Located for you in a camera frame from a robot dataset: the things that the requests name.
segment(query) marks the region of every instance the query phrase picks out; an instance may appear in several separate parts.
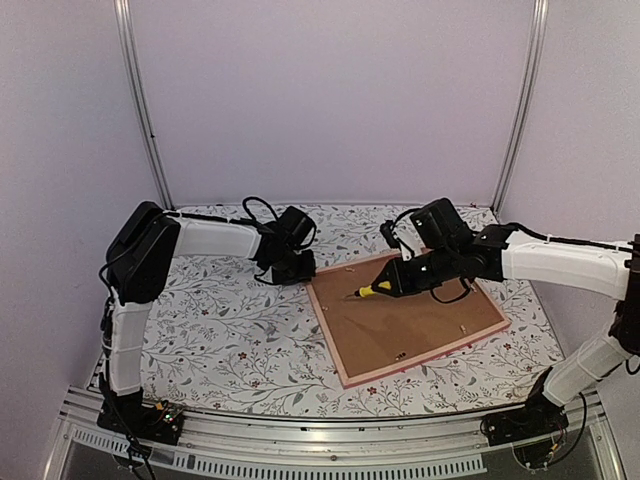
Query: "brown board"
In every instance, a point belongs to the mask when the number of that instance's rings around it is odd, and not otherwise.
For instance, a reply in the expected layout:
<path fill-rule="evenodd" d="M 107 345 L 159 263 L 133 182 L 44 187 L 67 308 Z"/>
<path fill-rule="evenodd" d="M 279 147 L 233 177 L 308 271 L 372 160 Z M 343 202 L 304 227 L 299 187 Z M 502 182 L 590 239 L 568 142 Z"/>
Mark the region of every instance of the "brown board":
<path fill-rule="evenodd" d="M 342 385 L 352 387 L 418 365 L 476 342 L 510 324 L 493 299 L 473 291 L 443 305 L 429 293 L 403 298 L 345 298 L 369 285 L 394 254 L 370 257 L 318 271 L 307 286 Z M 462 293 L 452 280 L 438 288 L 441 299 Z"/>

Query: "white wall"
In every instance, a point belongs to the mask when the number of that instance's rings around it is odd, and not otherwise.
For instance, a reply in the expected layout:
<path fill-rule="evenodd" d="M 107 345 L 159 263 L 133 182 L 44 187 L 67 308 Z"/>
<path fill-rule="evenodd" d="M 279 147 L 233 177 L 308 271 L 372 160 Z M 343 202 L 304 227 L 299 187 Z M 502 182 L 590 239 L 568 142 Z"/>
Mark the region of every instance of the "white wall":
<path fill-rule="evenodd" d="M 174 200 L 489 204 L 533 4 L 132 2 Z"/>
<path fill-rule="evenodd" d="M 35 479 L 98 353 L 109 241 L 155 199 L 113 2 L 0 12 L 0 477 Z"/>
<path fill-rule="evenodd" d="M 547 37 L 502 215 L 602 240 L 640 233 L 640 3 L 550 2 Z M 549 285 L 537 291 L 565 351 L 612 321 L 613 302 Z M 640 378 L 599 387 L 629 478 L 640 473 Z"/>

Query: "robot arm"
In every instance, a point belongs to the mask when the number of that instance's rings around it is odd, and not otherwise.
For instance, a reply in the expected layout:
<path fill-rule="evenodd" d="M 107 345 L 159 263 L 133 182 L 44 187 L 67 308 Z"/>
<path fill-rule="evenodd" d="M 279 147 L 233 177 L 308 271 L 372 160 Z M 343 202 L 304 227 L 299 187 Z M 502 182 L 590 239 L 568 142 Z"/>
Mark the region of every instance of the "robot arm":
<path fill-rule="evenodd" d="M 564 405 L 640 354 L 640 235 L 635 242 L 595 243 L 545 237 L 519 224 L 473 232 L 447 199 L 416 210 L 410 219 L 431 251 L 390 260 L 371 285 L 377 293 L 402 297 L 430 291 L 438 299 L 434 291 L 451 279 L 467 288 L 475 278 L 521 279 L 587 289 L 619 301 L 614 325 L 541 374 L 524 407 L 485 417 L 491 444 L 565 428 Z M 382 231 L 389 241 L 384 225 Z"/>
<path fill-rule="evenodd" d="M 229 220 L 165 211 L 152 202 L 138 206 L 109 247 L 101 270 L 110 295 L 101 324 L 107 361 L 100 385 L 105 396 L 100 426 L 123 431 L 119 417 L 124 416 L 136 437 L 177 442 L 180 416 L 170 414 L 169 422 L 156 422 L 158 412 L 142 406 L 140 359 L 153 301 L 165 287 L 172 259 L 182 255 L 249 258 L 271 271 L 274 285 L 310 280 L 315 261 L 303 242 L 315 231 L 315 223 L 294 207 L 279 217 L 274 212 L 274 217 L 262 224 L 253 216 Z M 154 419 L 153 429 L 144 421 L 148 417 Z"/>

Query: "floral pattern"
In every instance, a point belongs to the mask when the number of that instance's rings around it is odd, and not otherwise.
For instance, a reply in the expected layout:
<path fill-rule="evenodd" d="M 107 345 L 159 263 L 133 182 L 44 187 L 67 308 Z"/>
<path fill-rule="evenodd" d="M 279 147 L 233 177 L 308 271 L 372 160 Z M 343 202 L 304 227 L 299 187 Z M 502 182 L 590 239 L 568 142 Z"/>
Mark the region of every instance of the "floral pattern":
<path fill-rule="evenodd" d="M 319 267 L 388 249 L 379 225 L 407 207 L 300 207 L 318 224 Z M 237 206 L 186 211 L 244 217 Z M 495 222 L 463 207 L 473 229 Z M 258 218 L 269 218 L 255 208 Z M 141 364 L 145 393 L 199 410 L 367 417 L 464 411 L 522 400 L 536 376 L 562 359 L 526 281 L 482 281 L 512 321 L 509 330 L 382 380 L 344 389 L 303 286 L 257 282 L 240 258 L 174 259 L 155 302 Z"/>

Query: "yellow object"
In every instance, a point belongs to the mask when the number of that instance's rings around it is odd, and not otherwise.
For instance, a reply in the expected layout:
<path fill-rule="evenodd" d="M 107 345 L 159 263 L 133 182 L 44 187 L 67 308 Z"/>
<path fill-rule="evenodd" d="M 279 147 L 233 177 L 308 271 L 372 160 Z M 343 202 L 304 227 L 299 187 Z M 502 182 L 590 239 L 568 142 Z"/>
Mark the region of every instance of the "yellow object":
<path fill-rule="evenodd" d="M 384 288 L 385 290 L 391 290 L 391 282 L 380 282 L 378 284 L 378 288 Z M 358 296 L 359 297 L 370 297 L 371 295 L 377 295 L 378 292 L 374 292 L 373 288 L 371 287 L 371 285 L 369 285 L 368 287 L 362 287 L 360 289 L 358 289 Z"/>

